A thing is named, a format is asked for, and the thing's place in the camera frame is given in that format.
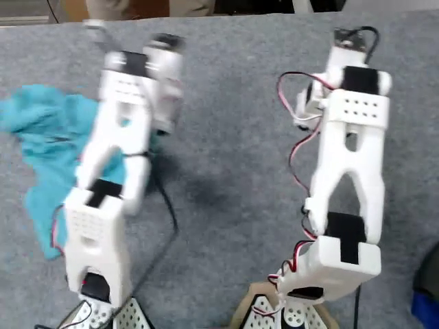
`white plastic part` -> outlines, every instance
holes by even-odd
[[[339,88],[343,81],[343,68],[345,66],[367,67],[364,64],[366,53],[364,51],[346,49],[333,45],[329,53],[329,59],[324,73],[314,73],[316,77],[323,79],[333,88]],[[312,82],[312,89],[307,101],[307,88],[302,90],[296,100],[296,114],[300,118],[312,117],[322,114],[320,102],[328,96],[327,90],[319,81]],[[318,119],[299,121],[294,119],[294,124],[308,127],[313,130],[317,126]]]
[[[123,63],[122,54],[106,55],[107,66],[115,68],[120,62]],[[142,153],[149,149],[152,124],[149,101],[156,105],[157,94],[156,80],[104,70],[99,112],[76,169],[78,187],[87,189],[101,175],[105,164],[118,149],[128,155],[124,158],[126,180],[121,196],[124,211],[129,215],[138,213],[150,173],[149,159]]]
[[[358,265],[343,263],[340,250],[339,239],[319,236],[309,249],[298,257],[297,271],[292,273],[285,267],[284,276],[277,279],[279,299],[306,304],[337,300],[381,273],[381,251],[377,245],[359,244]],[[321,287],[324,295],[317,300],[306,301],[287,296],[290,291],[305,287]]]
[[[256,306],[264,312],[273,312],[273,307],[264,295],[258,296],[250,306],[242,329],[327,329],[326,324],[312,305],[304,305],[295,301],[289,303],[272,317],[259,315],[251,307]],[[282,327],[282,317],[289,327]]]
[[[110,287],[110,303],[116,308],[132,292],[123,201],[107,195],[99,208],[93,208],[86,205],[92,194],[73,188],[64,201],[67,279],[70,290],[79,294],[87,272],[103,276]]]
[[[114,310],[106,308],[105,305],[100,304],[99,302],[90,299],[86,300],[90,303],[91,310],[87,303],[83,303],[82,307],[76,313],[76,316],[68,323],[62,324],[57,329],[63,329],[71,324],[76,325],[69,326],[67,327],[68,329],[96,329],[107,323]],[[121,312],[113,319],[112,328],[151,329],[143,311],[134,298],[131,298]]]
[[[105,42],[101,21],[87,21],[86,26],[96,42]],[[178,39],[167,37],[170,42]],[[151,133],[153,130],[173,132],[182,99],[179,80],[182,54],[172,51],[171,45],[153,46],[154,41],[145,47],[144,54],[122,50],[106,53],[98,114],[76,169],[78,187],[87,189],[120,149],[125,155],[126,169],[121,196],[124,212],[129,215],[137,214],[143,201],[151,166],[144,154],[149,151]]]
[[[305,202],[317,235],[327,227],[329,200],[344,174],[352,177],[366,227],[366,241],[381,237],[384,182],[381,174],[389,99],[384,96],[337,89],[324,109],[317,169],[311,180],[311,197]],[[357,150],[346,147],[346,134],[357,133]]]

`blue object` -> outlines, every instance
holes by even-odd
[[[97,102],[81,95],[65,95],[57,88],[23,86],[0,102],[0,131],[21,141],[23,160],[36,174],[36,185],[25,198],[46,258],[60,255],[51,247],[52,217],[75,184],[75,168],[87,143],[97,114]],[[121,184],[125,178],[123,157],[115,154],[102,178]],[[57,242],[67,239],[64,212],[58,212]]]
[[[412,300],[412,314],[425,329],[439,328],[439,302],[427,295],[415,292]]]

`wooden base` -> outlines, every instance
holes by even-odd
[[[270,284],[269,282],[252,283],[250,285],[250,288],[248,289],[247,295],[244,296],[241,303],[237,307],[237,310],[235,311],[235,314],[230,321],[228,329],[239,329],[242,321],[246,317],[246,313],[250,308],[253,298],[255,297],[255,295],[258,294],[265,295],[270,301],[271,305],[274,306],[278,304],[276,290],[272,284]],[[314,308],[317,310],[319,316],[322,318],[324,324],[327,326],[328,329],[340,329],[336,320],[332,318],[332,316],[329,314],[328,310],[326,309],[326,307],[324,307],[323,304],[315,305]]]

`gray carpet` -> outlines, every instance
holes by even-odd
[[[414,271],[439,239],[439,12],[398,16],[315,14],[154,19],[110,24],[126,49],[140,51],[152,32],[187,37],[185,108],[159,162],[182,234],[156,266],[139,301],[157,328],[228,323],[249,282],[264,280],[289,256],[300,231],[302,191],[286,167],[304,133],[293,128],[274,85],[279,73],[319,72],[331,29],[369,24],[382,33],[371,61],[394,78],[385,148],[387,184],[381,248],[383,272],[361,295],[360,328],[420,328],[410,315]],[[82,26],[0,29],[0,97],[23,84],[48,84],[95,97],[102,54]],[[292,97],[305,85],[286,87]],[[317,143],[303,149],[298,172],[309,178]],[[32,170],[19,146],[0,136],[0,305],[2,328],[55,326],[77,303],[61,259],[47,262],[23,209]],[[350,182],[331,210],[355,212]],[[155,189],[126,234],[136,281],[170,234]],[[351,328],[353,296],[328,304]]]

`red wire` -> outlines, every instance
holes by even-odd
[[[256,307],[256,306],[253,306],[252,307],[253,308],[253,311],[256,313],[256,314],[259,314],[259,315],[261,315],[262,317],[271,317],[273,320],[274,320],[274,315],[277,313],[277,312],[279,312],[280,311],[280,309],[279,310],[275,310],[275,311],[273,311],[273,312],[265,312],[264,310],[261,310],[260,308],[258,308],[258,307]]]
[[[51,224],[51,228],[50,228],[50,247],[56,248],[60,252],[61,256],[64,256],[64,252],[61,249],[61,247],[56,243],[56,238],[55,238],[55,229],[56,229],[56,225],[57,225],[56,217],[58,216],[59,210],[61,208],[62,208],[62,205],[56,207],[54,210],[54,215],[53,215],[52,224]]]
[[[305,184],[302,183],[302,181],[299,179],[299,177],[296,175],[296,173],[294,172],[294,168],[293,168],[293,159],[294,156],[296,155],[297,151],[306,143],[308,143],[310,140],[312,140],[314,137],[317,136],[318,132],[319,132],[319,128],[320,128],[320,123],[322,122],[322,119],[319,119],[319,121],[317,122],[316,127],[314,128],[313,132],[310,133],[308,136],[304,137],[303,139],[301,139],[300,141],[298,141],[291,149],[289,156],[288,156],[288,165],[292,171],[293,177],[294,177],[294,181],[300,186],[302,187],[307,196],[310,196],[309,193],[309,188],[308,186],[306,186]]]
[[[294,254],[293,254],[292,260],[287,259],[287,260],[284,260],[282,263],[282,276],[285,275],[285,272],[284,272],[285,263],[288,264],[289,270],[291,272],[295,273],[297,271],[297,258],[299,256],[298,253],[300,251],[300,248],[303,245],[306,245],[307,243],[313,243],[313,242],[314,241],[309,241],[309,240],[302,240],[302,241],[297,242],[296,246],[294,247]]]
[[[319,81],[324,87],[328,88],[329,90],[334,90],[335,89],[330,84],[328,84],[328,82],[324,81],[321,77],[318,77],[318,76],[316,76],[314,74],[310,74],[310,73],[306,73],[306,72],[302,72],[302,71],[287,71],[287,72],[282,73],[279,76],[279,78],[277,80],[277,84],[276,84],[277,90],[281,90],[282,80],[287,75],[305,75],[307,77],[310,77],[310,78],[312,78],[314,80]]]
[[[317,236],[316,236],[313,232],[311,232],[310,230],[308,230],[308,229],[305,227],[305,218],[307,218],[306,215],[302,218],[302,222],[301,222],[303,232],[304,232],[305,235],[307,235],[311,240],[316,240],[316,239],[317,239]]]

